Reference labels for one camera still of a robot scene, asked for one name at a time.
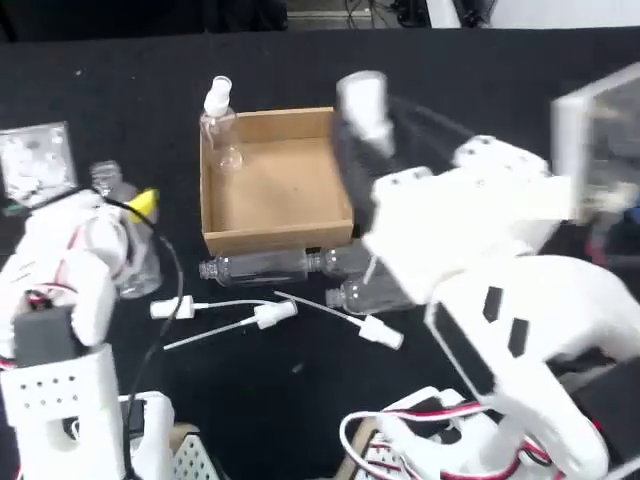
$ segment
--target yellow object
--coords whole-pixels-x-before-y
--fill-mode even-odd
[[[148,218],[156,209],[157,198],[157,190],[145,190],[136,198],[128,202],[128,205],[132,208],[135,208],[138,212]],[[131,221],[133,223],[138,223],[141,221],[135,213],[129,213],[129,217],[131,218]]]

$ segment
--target plastic bottle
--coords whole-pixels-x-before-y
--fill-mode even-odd
[[[327,290],[326,302],[329,307],[343,308],[355,315],[415,306],[388,272],[374,274],[366,284],[363,277],[347,280],[340,288]]]
[[[91,177],[93,187],[102,196],[127,203],[138,195],[136,187],[122,180],[120,166],[113,160],[95,163],[91,167]],[[154,209],[148,218],[155,223],[158,219],[158,209]],[[162,284],[160,262],[151,238],[152,232],[142,222],[137,222],[134,225],[141,243],[147,247],[147,252],[138,272],[119,285],[120,296],[126,299],[148,295]]]
[[[329,277],[354,277],[364,275],[371,263],[371,254],[355,240],[347,247],[321,250],[309,255],[309,270],[322,272]]]
[[[233,171],[242,166],[236,130],[238,116],[229,106],[231,86],[229,78],[215,77],[200,117],[200,130],[210,158],[222,171]]]
[[[307,279],[309,261],[304,250],[218,256],[200,264],[200,277],[224,287],[301,282]]]

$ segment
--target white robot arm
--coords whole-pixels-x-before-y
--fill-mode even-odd
[[[347,79],[353,91],[361,90],[360,79]],[[377,91],[385,94],[383,87]],[[350,102],[344,84],[339,93],[354,132],[384,155],[378,147],[384,142],[361,133],[376,118],[373,107]],[[384,108],[378,110],[384,118]],[[583,125],[577,116],[574,108],[563,125]],[[389,142],[390,128],[369,131],[383,132]],[[565,135],[558,142],[573,140]],[[571,168],[560,162],[560,171],[568,173],[553,176],[530,152],[476,136],[456,151],[450,171],[436,176],[418,167],[384,176],[373,186],[376,210],[364,244],[414,303],[427,305],[425,324],[477,400],[505,416],[495,431],[478,437],[475,449],[463,451],[464,458],[450,461],[446,452],[456,447],[437,440],[429,455],[411,450],[408,461],[421,478],[595,480],[610,471],[613,454],[594,426],[597,419],[579,408],[549,362],[575,359],[594,348],[614,365],[640,357],[640,305],[617,277],[598,266],[537,255],[561,221],[578,217],[584,197],[576,194],[576,184],[585,178],[609,180],[602,163],[589,170],[599,175],[588,177],[587,167],[576,166],[577,155],[560,160]],[[633,205],[635,177],[627,173],[614,180],[613,187],[606,184],[609,193],[583,189],[600,202],[590,208],[622,211]],[[508,470],[527,436],[539,442],[555,469]],[[637,439],[634,448],[640,453]]]
[[[53,133],[59,135],[59,127]],[[5,177],[11,177],[4,153]],[[21,201],[30,198],[19,188],[7,190]],[[156,208],[155,194],[145,192],[133,203],[148,213]],[[130,212],[82,190],[34,210],[0,271],[0,356],[7,368],[0,385],[27,480],[124,477],[126,398],[118,397],[105,337],[119,288],[140,272],[150,248],[143,232]],[[144,480],[169,480],[171,402],[156,392],[136,398],[143,422],[132,443],[133,467]],[[81,441],[63,428],[76,417]]]

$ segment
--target open cardboard box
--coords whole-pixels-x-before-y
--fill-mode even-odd
[[[238,116],[243,165],[223,172],[200,141],[202,235],[212,254],[351,241],[353,213],[329,145],[331,108]]]

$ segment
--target black table surface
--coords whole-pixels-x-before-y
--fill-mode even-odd
[[[198,277],[198,116],[212,76],[234,81],[238,111],[332,105],[335,83],[361,69],[391,92],[546,158],[550,102],[640,59],[640,29],[598,31],[330,31],[19,44],[0,48],[0,128],[66,120],[79,176],[114,159],[132,183],[161,193],[160,227],[174,242],[186,289],[198,301],[269,298],[266,288],[224,289]],[[21,226],[0,220],[0,255]],[[563,229],[552,251],[576,253]],[[124,392],[159,324],[150,299],[175,293],[171,265],[152,297],[120,302],[109,339]],[[286,292],[322,301],[314,276]],[[176,419],[196,424],[233,479],[330,476],[342,452],[343,415],[381,408],[426,385],[462,382],[421,324],[423,308],[382,315],[406,335],[396,352],[358,338],[347,322],[305,307],[266,331],[248,328],[159,355],[144,389],[168,394]],[[250,310],[203,312],[175,340]],[[11,430],[0,428],[0,478],[17,466]]]

